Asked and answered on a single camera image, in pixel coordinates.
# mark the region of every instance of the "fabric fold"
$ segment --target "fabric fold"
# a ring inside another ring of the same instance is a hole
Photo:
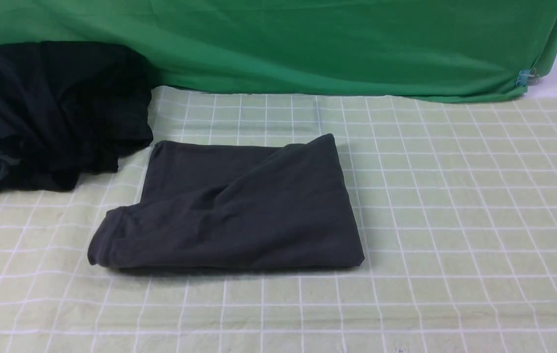
[[[91,264],[270,270],[364,259],[328,134],[283,148],[158,143],[140,203],[107,213]]]

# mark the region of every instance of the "green backdrop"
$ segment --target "green backdrop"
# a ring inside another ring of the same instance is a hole
[[[123,43],[205,92],[498,101],[549,72],[557,0],[0,0],[0,43],[41,40]]]

